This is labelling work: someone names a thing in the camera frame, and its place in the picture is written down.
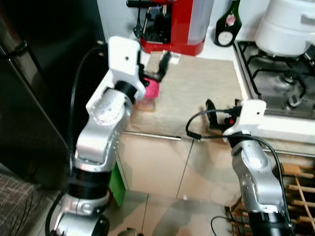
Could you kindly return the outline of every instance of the tile floor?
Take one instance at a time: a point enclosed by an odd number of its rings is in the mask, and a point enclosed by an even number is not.
[[[45,236],[45,217],[52,202],[51,198],[45,199],[46,207],[26,236]],[[110,219],[109,236],[117,236],[127,227],[144,236],[212,236],[210,221],[216,215],[224,216],[223,212],[222,206],[205,202],[127,192],[123,206],[113,203],[105,215]],[[214,228],[219,236],[231,235],[230,224],[222,219],[215,221]]]

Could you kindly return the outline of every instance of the gray fabric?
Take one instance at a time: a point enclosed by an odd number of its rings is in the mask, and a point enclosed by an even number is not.
[[[36,186],[13,176],[0,173],[1,236],[17,236],[31,220],[44,193]]]

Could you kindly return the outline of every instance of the white cabinet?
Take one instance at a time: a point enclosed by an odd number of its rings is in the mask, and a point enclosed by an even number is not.
[[[123,177],[132,191],[176,198],[192,139],[180,141],[122,136]]]
[[[228,206],[239,196],[239,181],[232,168],[230,146],[222,139],[194,141],[178,198]]]

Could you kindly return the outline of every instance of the pink object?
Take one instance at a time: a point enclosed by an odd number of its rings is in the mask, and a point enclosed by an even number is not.
[[[147,93],[144,96],[145,98],[158,98],[159,95],[159,83],[154,81],[154,80],[150,80],[148,78],[145,78],[146,81],[149,81],[150,84],[149,86],[146,87]]]

